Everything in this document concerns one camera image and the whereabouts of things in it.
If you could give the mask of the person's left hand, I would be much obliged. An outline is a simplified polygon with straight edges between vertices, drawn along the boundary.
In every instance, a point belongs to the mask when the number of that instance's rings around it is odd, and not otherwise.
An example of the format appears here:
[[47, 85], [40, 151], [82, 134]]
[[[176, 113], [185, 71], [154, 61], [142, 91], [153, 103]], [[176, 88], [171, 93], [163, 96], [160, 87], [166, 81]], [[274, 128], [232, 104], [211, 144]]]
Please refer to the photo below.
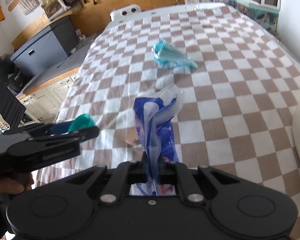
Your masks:
[[32, 189], [33, 184], [34, 180], [31, 173], [28, 174], [27, 183], [25, 185], [11, 178], [0, 178], [0, 194], [19, 194], [24, 191], [29, 191]]

